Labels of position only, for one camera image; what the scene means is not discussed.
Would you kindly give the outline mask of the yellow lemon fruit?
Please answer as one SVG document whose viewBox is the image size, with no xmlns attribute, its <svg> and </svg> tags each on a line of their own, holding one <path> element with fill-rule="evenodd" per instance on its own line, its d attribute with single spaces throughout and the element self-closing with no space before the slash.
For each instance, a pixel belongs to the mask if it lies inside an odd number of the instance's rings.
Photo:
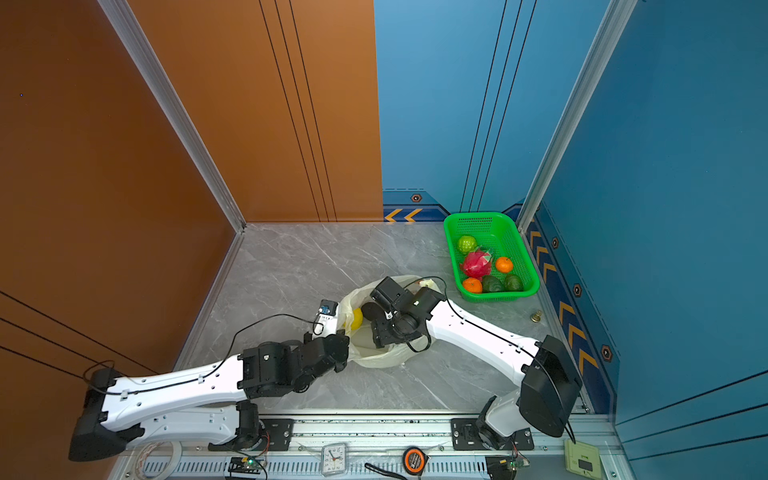
<svg viewBox="0 0 768 480">
<path fill-rule="evenodd" d="M 362 326 L 363 320 L 364 320 L 364 316 L 363 316 L 362 310 L 360 308 L 354 309 L 352 314 L 353 314 L 353 318 L 352 318 L 352 322 L 350 324 L 350 330 L 351 331 L 356 331 L 356 330 L 358 330 Z"/>
</svg>

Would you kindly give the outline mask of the yellow printed plastic bag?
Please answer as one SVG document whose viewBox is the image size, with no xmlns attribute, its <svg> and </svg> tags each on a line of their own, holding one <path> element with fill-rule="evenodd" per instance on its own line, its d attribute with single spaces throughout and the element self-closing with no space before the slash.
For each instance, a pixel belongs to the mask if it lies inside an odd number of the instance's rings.
<svg viewBox="0 0 768 480">
<path fill-rule="evenodd" d="M 364 321 L 361 316 L 359 316 L 360 321 L 356 320 L 355 311 L 366 302 L 372 301 L 370 294 L 380 282 L 381 280 L 376 280 L 353 290 L 339 302 L 338 307 L 336 330 L 343 329 L 350 338 L 348 360 L 369 369 L 397 367 L 428 349 L 428 340 L 425 336 L 411 342 L 415 351 L 407 344 L 392 344 L 378 348 L 373 342 L 370 323 Z"/>
</svg>

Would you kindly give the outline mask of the red dragon fruit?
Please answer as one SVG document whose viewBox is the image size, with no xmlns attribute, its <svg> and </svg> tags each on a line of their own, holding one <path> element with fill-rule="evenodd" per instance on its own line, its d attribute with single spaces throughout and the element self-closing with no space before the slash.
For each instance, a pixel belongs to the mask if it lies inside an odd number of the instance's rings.
<svg viewBox="0 0 768 480">
<path fill-rule="evenodd" d="M 461 271 L 467 276 L 475 279 L 492 273 L 493 255 L 482 249 L 469 252 L 463 262 L 460 264 Z"/>
</svg>

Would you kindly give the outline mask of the dark green avocado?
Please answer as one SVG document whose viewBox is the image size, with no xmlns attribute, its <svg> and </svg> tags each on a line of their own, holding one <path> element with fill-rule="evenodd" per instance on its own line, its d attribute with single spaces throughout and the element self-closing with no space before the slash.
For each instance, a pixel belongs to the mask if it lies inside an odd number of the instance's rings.
<svg viewBox="0 0 768 480">
<path fill-rule="evenodd" d="M 500 293 L 505 291 L 504 283 L 493 275 L 486 275 L 481 279 L 483 293 Z"/>
</svg>

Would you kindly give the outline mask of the bumpy light green fruit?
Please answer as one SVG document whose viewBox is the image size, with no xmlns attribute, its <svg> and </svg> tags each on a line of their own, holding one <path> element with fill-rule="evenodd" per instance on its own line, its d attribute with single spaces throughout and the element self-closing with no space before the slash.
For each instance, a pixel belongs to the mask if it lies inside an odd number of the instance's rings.
<svg viewBox="0 0 768 480">
<path fill-rule="evenodd" d="M 456 247 L 462 255 L 467 255 L 478 248 L 478 242 L 474 236 L 462 235 L 457 240 Z"/>
</svg>

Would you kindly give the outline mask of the orange fruit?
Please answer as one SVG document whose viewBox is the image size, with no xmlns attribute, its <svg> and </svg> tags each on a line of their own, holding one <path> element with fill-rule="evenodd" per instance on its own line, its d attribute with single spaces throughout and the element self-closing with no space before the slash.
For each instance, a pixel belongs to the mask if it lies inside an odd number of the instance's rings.
<svg viewBox="0 0 768 480">
<path fill-rule="evenodd" d="M 477 278 L 468 277 L 462 282 L 462 286 L 469 293 L 473 293 L 473 294 L 483 293 L 482 281 Z"/>
<path fill-rule="evenodd" d="M 514 270 L 514 263 L 508 257 L 498 257 L 495 261 L 495 269 L 502 274 L 508 274 Z"/>
</svg>

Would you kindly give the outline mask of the black dark avocado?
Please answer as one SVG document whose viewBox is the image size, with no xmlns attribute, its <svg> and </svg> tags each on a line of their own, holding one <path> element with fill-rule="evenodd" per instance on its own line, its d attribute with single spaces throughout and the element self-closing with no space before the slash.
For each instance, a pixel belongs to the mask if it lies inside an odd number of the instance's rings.
<svg viewBox="0 0 768 480">
<path fill-rule="evenodd" d="M 375 302 L 367 302 L 363 304 L 360 310 L 363 317 L 371 323 L 377 322 L 381 318 L 386 318 L 384 310 Z"/>
</svg>

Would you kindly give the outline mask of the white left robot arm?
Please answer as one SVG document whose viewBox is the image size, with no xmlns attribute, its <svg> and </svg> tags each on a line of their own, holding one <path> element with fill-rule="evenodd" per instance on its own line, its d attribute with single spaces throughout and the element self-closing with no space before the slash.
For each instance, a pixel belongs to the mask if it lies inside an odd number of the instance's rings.
<svg viewBox="0 0 768 480">
<path fill-rule="evenodd" d="M 347 364 L 342 331 L 304 341 L 265 342 L 202 367 L 148 377 L 94 372 L 70 441 L 74 462 L 107 459 L 152 442 L 206 441 L 242 450 L 263 437 L 256 399 L 303 393 Z"/>
</svg>

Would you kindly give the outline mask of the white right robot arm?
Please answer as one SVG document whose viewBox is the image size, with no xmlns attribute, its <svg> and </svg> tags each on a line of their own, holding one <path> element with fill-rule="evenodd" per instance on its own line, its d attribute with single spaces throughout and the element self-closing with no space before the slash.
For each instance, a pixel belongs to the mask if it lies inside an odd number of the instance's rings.
<svg viewBox="0 0 768 480">
<path fill-rule="evenodd" d="M 553 438 L 566 435 L 575 441 L 570 415 L 583 380 L 569 349 L 548 335 L 544 340 L 520 336 L 461 309 L 447 295 L 427 286 L 411 292 L 386 277 L 361 307 L 371 323 L 373 342 L 379 347 L 424 338 L 450 343 L 501 372 L 514 389 L 488 400 L 475 428 L 482 444 L 507 448 L 513 436 L 534 429 Z"/>
</svg>

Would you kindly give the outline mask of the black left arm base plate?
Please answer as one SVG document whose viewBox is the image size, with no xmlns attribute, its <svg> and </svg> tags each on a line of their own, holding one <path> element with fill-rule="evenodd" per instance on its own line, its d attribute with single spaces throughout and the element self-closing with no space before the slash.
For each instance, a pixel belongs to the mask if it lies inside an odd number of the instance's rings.
<svg viewBox="0 0 768 480">
<path fill-rule="evenodd" d="M 209 443 L 212 452 L 284 452 L 289 449 L 294 420 L 290 418 L 261 418 L 254 428 L 236 429 L 233 439 L 221 444 Z"/>
</svg>

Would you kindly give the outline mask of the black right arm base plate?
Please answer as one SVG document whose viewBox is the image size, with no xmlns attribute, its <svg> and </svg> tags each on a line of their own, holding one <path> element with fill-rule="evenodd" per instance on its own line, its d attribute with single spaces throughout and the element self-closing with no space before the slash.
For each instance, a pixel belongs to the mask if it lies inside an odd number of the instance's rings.
<svg viewBox="0 0 768 480">
<path fill-rule="evenodd" d="M 502 437 L 475 418 L 453 418 L 450 425 L 453 449 L 456 451 L 532 451 L 535 448 L 533 435 L 529 429 L 519 430 L 510 436 Z"/>
</svg>

